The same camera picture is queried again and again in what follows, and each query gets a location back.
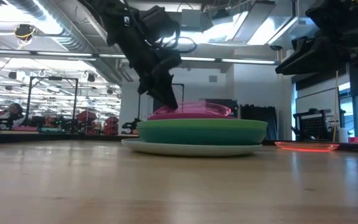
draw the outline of wooden table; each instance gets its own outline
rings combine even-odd
[[[0,144],[0,223],[358,223],[358,154],[224,159],[119,142]]]

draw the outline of ceiling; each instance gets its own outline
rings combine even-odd
[[[70,33],[76,34],[88,49],[97,53],[120,53],[120,50],[116,46],[108,47],[105,41],[106,32],[103,28],[94,23],[93,18],[89,16],[89,12],[78,2],[73,0],[34,0],[37,2],[50,4],[54,10],[51,15],[60,15],[60,21],[65,22]],[[281,45],[284,49],[290,49],[290,41],[292,38],[300,35],[311,34],[316,29],[314,24],[305,18],[304,11],[313,2],[312,0],[302,0],[295,3],[293,8],[292,0],[279,0],[276,6],[268,15],[268,18],[259,29],[253,34],[253,42],[262,45],[248,45],[249,43],[243,43],[237,41],[236,38],[230,38],[234,35],[239,26],[242,24],[242,20],[246,19],[247,10],[249,7],[245,7],[242,4],[245,0],[239,1],[212,1],[212,0],[187,0],[186,3],[180,3],[179,0],[162,0],[163,2],[156,2],[152,0],[129,0],[129,4],[139,8],[140,10],[147,10],[155,4],[165,6],[170,15],[176,14],[180,16],[181,9],[189,9],[190,6],[200,8],[206,13],[213,13],[217,8],[230,7],[230,12],[234,14],[234,20],[229,24],[221,24],[215,26],[202,33],[186,33],[182,32],[182,35],[192,37],[199,42],[196,51],[192,52],[188,56],[192,57],[215,57],[215,58],[253,58],[260,60],[276,60],[277,53],[271,50],[268,45],[264,44],[266,36],[276,33],[289,19],[296,16],[294,23],[291,23],[289,28],[273,43],[274,45]],[[252,4],[255,0],[251,0],[247,4]],[[18,27],[19,24],[32,24],[39,28],[39,33],[35,35],[31,42],[23,44],[23,41],[18,40],[13,35],[13,30]],[[16,9],[12,5],[0,6],[0,49],[21,49],[21,50],[41,50],[41,51],[53,51],[53,52],[67,52],[67,48],[63,47],[62,43],[58,41],[56,36],[46,37],[45,35],[51,34],[46,31],[48,29],[41,29],[40,22],[35,20],[30,14],[23,13],[23,11]],[[189,44],[180,44],[180,48],[188,48]],[[28,92],[28,84],[30,76],[38,76],[44,74],[45,76],[60,76],[66,78],[78,78],[80,89],[78,94],[84,96],[80,98],[78,106],[91,107],[94,109],[100,109],[101,111],[108,111],[106,114],[118,114],[121,91],[119,86],[122,82],[133,82],[137,77],[133,76],[128,71],[128,64],[126,60],[116,58],[103,58],[98,59],[97,62],[87,62],[80,60],[41,60],[29,58],[1,58],[0,68],[4,66],[4,69],[0,71],[0,107],[7,106],[7,103],[3,103],[4,100],[8,102],[11,100],[18,100],[25,98],[24,95]],[[222,73],[226,73],[231,64],[229,63],[211,63],[211,62],[183,62],[180,67],[182,68],[208,68],[219,69]],[[8,78],[8,74],[11,71],[15,71],[23,76],[21,80],[12,80]],[[90,83],[87,81],[87,74],[94,73],[95,81]],[[50,106],[46,110],[56,110],[59,103],[61,108],[68,108],[72,100],[67,100],[62,96],[72,96],[73,88],[70,88],[72,83],[63,81],[64,84],[56,83],[50,80],[43,80],[39,82],[35,90],[38,96],[35,96],[34,108],[47,108],[48,104],[53,103],[53,107]],[[12,90],[6,90],[6,85],[11,85]],[[51,93],[47,91],[48,86],[68,86],[68,88],[62,88],[58,93]],[[112,95],[107,94],[107,89],[113,88],[114,93]],[[42,99],[49,95],[61,95],[57,98],[61,100],[48,101],[46,105],[42,104]],[[87,96],[94,96],[99,98],[87,98]]]

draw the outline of pipe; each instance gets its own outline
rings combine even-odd
[[[95,53],[96,49],[88,42],[83,34],[74,26],[60,8],[51,0],[5,0],[18,10],[30,14],[38,20],[37,27],[52,34],[70,36],[54,38],[62,47],[70,52],[90,52]],[[120,83],[120,77],[115,71],[111,70],[101,59],[94,62],[87,62],[100,71],[103,78],[110,83]]]

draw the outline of stack of plates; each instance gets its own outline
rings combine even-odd
[[[171,156],[238,156],[261,147],[267,123],[243,119],[167,119],[138,123],[140,139],[122,143]]]

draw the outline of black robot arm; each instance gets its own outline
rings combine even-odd
[[[313,38],[293,40],[295,53],[276,72],[284,75],[328,72],[347,62],[358,67],[358,0],[317,0],[306,15],[319,31]]]
[[[108,33],[109,46],[117,44],[139,75],[139,94],[147,92],[163,104],[178,108],[169,70],[181,64],[178,44],[180,25],[164,8],[154,6],[147,12],[130,7],[125,0],[79,0]],[[173,43],[163,38],[176,34]]]

